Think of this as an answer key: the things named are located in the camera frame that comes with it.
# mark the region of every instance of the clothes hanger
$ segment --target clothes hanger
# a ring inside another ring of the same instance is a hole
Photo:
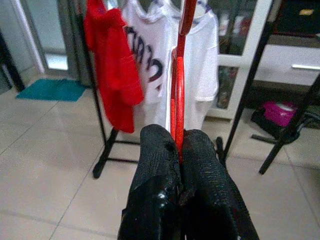
[[[170,96],[170,131],[178,149],[179,163],[183,162],[185,124],[185,70],[184,53],[186,35],[193,24],[197,0],[185,0],[179,22],[177,46],[172,51],[172,81]]]

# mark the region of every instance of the white cabinet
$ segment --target white cabinet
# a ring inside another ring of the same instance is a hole
[[[272,0],[231,0],[213,9],[220,29],[224,25],[228,27],[225,34],[219,36],[221,88],[208,116],[234,118],[271,4]]]
[[[255,80],[312,85],[320,71],[320,48],[268,44]]]

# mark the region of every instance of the beige floor tile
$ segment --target beige floor tile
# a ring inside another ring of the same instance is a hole
[[[0,102],[0,122],[31,126],[57,102],[28,99],[11,99]]]
[[[300,137],[285,145],[290,161],[295,166],[320,169],[320,130],[304,128]]]
[[[88,175],[61,223],[117,236],[136,167],[109,161],[99,179]]]
[[[1,156],[0,209],[59,221],[101,147],[100,137],[31,128]]]
[[[17,140],[28,126],[0,122],[0,154]]]
[[[295,167],[294,171],[320,226],[320,170]]]
[[[237,184],[261,239],[320,239],[317,221],[291,166],[231,158],[228,171]]]
[[[0,213],[1,240],[48,240],[56,226]]]
[[[112,240],[112,238],[59,226],[54,232],[51,240]]]

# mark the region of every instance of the doormat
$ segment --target doormat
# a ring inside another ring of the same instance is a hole
[[[85,87],[75,80],[39,79],[20,92],[17,99],[76,102]]]

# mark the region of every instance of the glass cabinet door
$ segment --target glass cabinet door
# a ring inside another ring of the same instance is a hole
[[[257,0],[208,0],[219,20],[221,54],[242,55]]]

